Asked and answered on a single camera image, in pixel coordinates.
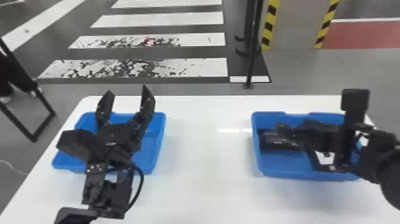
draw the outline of black cable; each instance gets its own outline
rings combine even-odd
[[[125,210],[125,212],[127,212],[134,205],[136,200],[138,200],[140,191],[142,190],[143,182],[145,180],[145,175],[144,175],[143,171],[140,168],[138,168],[136,165],[133,165],[132,169],[139,173],[140,182],[139,182],[139,186],[137,187],[135,196],[133,196],[132,200],[129,202],[128,208]]]
[[[126,169],[126,171],[128,171],[128,175],[126,175],[126,177],[125,177],[125,180],[123,182],[124,184],[127,184],[127,181],[129,181],[130,178],[132,178],[132,180],[133,180],[133,175],[134,175],[132,169]]]

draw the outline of black metal bracket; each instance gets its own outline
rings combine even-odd
[[[25,75],[29,76],[25,69],[22,68],[21,64],[18,62],[17,58],[14,56],[14,54],[8,49],[4,41],[0,38],[0,48],[3,49],[3,51],[6,53],[6,56],[10,58],[10,61],[15,65],[15,67],[18,69],[18,71]],[[51,119],[55,116],[55,111],[53,108],[50,106],[49,102],[46,100],[46,98],[43,96],[43,94],[38,90],[34,89],[34,92],[36,93],[36,96],[39,98],[41,103],[45,106],[47,111],[49,112],[49,115],[46,117],[46,119],[39,125],[39,127],[33,132],[30,133],[29,130],[25,127],[24,124],[22,124],[21,121],[7,108],[5,104],[0,102],[0,110],[7,116],[7,118],[32,142],[36,142],[38,140],[38,137],[40,134],[43,132],[47,124],[51,121]]]

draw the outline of black metal frame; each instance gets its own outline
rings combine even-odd
[[[244,31],[242,34],[236,35],[238,42],[244,42],[245,52],[236,48],[236,52],[240,56],[250,57],[246,83],[243,84],[245,89],[252,89],[251,78],[254,72],[255,56],[261,52],[260,43],[258,42],[258,34],[260,30],[261,15],[263,13],[264,0],[248,0],[246,7],[246,19]]]
[[[10,49],[8,49],[8,47],[6,46],[6,44],[4,43],[4,41],[1,38],[0,38],[0,48],[5,52],[6,56],[13,63],[14,67],[18,69],[17,72],[20,72],[21,74],[23,74],[25,76],[29,76],[26,73],[25,69],[22,68],[22,66],[18,62],[17,58],[10,51]],[[49,115],[46,117],[46,119],[39,125],[39,127],[33,133],[30,133],[28,128],[26,128],[25,125],[22,124],[21,121],[19,121],[19,119],[6,107],[6,105],[3,104],[2,102],[0,102],[0,110],[32,142],[36,142],[38,140],[39,135],[43,132],[43,130],[45,129],[47,124],[55,116],[55,111],[50,106],[49,102],[46,100],[46,98],[43,96],[43,94],[38,89],[35,89],[34,92],[36,93],[36,95],[40,99],[41,103],[45,106],[45,108],[49,112]]]

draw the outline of person's leg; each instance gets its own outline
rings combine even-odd
[[[0,67],[2,67],[2,74],[0,74],[4,80],[10,82],[15,87],[21,89],[24,92],[31,92],[38,88],[38,84],[33,81],[26,74],[19,71],[18,67],[15,67],[8,58],[0,54]]]
[[[0,102],[6,104],[12,100],[13,87],[0,76]]]

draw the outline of red floor area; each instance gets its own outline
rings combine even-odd
[[[333,23],[323,48],[400,48],[400,21]]]

